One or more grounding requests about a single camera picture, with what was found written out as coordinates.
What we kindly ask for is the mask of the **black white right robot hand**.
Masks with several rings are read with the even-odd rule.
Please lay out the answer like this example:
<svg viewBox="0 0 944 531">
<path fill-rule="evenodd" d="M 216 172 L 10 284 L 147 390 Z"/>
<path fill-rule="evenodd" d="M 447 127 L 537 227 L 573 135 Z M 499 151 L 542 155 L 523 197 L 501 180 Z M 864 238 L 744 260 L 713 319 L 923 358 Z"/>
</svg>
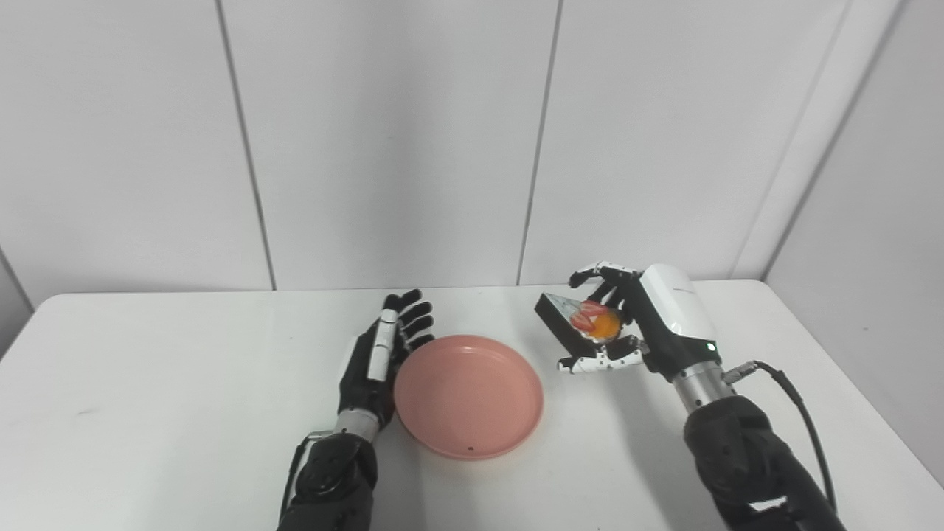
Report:
<svg viewBox="0 0 944 531">
<path fill-rule="evenodd" d="M 601 261 L 574 272 L 569 287 L 593 279 L 600 283 L 586 303 L 615 315 L 616 332 L 592 337 L 586 324 L 595 322 L 596 316 L 569 322 L 580 340 L 566 348 L 569 357 L 558 361 L 560 371 L 576 374 L 645 365 L 671 382 L 688 367 L 721 365 L 717 330 L 684 270 L 665 263 L 633 270 Z"/>
</svg>

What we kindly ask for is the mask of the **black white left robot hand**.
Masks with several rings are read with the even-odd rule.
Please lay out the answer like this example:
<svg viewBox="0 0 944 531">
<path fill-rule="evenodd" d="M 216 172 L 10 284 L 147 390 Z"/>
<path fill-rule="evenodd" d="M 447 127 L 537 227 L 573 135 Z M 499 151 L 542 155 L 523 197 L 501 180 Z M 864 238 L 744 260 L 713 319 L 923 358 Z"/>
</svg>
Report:
<svg viewBox="0 0 944 531">
<path fill-rule="evenodd" d="M 420 289 L 389 294 L 380 316 L 357 337 L 339 383 L 339 413 L 364 411 L 384 429 L 395 413 L 392 397 L 399 369 L 434 340 L 432 304 Z"/>
</svg>

